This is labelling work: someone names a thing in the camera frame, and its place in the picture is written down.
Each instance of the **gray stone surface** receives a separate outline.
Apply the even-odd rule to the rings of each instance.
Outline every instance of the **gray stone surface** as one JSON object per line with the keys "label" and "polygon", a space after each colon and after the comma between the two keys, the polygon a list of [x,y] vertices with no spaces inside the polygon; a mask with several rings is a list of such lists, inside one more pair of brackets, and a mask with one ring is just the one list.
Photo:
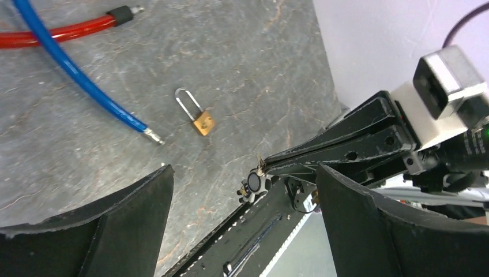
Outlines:
{"label": "gray stone surface", "polygon": [[[122,5],[37,0],[49,27]],[[237,207],[263,157],[314,136],[340,113],[310,0],[127,0],[133,22],[63,44],[102,90],[166,141],[92,101],[42,48],[0,51],[0,226],[39,223],[130,185],[162,163],[175,193],[155,276]],[[0,31],[26,30],[0,0]],[[191,90],[217,121],[201,137],[177,105]]]}

